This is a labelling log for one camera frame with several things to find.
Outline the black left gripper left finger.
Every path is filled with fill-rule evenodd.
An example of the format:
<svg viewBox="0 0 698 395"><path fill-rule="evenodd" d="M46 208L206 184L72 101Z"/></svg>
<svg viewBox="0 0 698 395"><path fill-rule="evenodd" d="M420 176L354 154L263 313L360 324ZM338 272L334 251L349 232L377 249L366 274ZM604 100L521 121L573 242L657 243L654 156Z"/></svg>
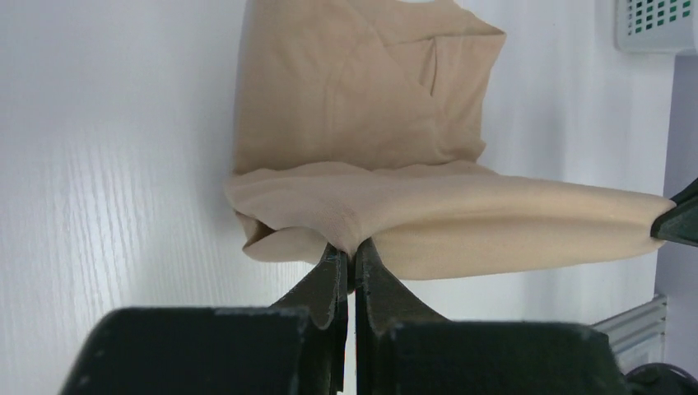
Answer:
<svg viewBox="0 0 698 395"><path fill-rule="evenodd" d="M343 390L347 256L268 307L131 307L91 330L64 394L335 394Z"/></svg>

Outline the beige t shirt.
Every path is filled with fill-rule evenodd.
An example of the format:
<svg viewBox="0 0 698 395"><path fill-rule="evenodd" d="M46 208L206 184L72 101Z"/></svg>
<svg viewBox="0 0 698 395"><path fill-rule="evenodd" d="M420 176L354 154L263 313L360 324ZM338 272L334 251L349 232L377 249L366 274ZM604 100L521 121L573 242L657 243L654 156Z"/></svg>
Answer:
<svg viewBox="0 0 698 395"><path fill-rule="evenodd" d="M401 279L616 261L662 245L652 194L478 164L506 35L452 1L251 1L226 196L243 250L315 263L372 239Z"/></svg>

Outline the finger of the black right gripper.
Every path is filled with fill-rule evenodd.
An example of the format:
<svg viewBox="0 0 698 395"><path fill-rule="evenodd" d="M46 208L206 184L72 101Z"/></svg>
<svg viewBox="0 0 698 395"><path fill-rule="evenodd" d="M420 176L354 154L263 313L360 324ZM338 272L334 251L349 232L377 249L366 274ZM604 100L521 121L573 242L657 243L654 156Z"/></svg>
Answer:
<svg viewBox="0 0 698 395"><path fill-rule="evenodd" d="M697 246L697 184L695 179L671 198L675 207L654 221L650 231L653 238Z"/></svg>

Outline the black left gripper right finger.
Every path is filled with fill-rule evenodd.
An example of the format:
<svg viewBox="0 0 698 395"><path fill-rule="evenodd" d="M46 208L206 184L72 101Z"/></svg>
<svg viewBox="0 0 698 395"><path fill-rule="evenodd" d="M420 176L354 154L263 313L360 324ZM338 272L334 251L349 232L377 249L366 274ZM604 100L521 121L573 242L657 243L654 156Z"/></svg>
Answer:
<svg viewBox="0 0 698 395"><path fill-rule="evenodd" d="M577 323L454 321L364 241L354 258L360 394L627 394L605 334Z"/></svg>

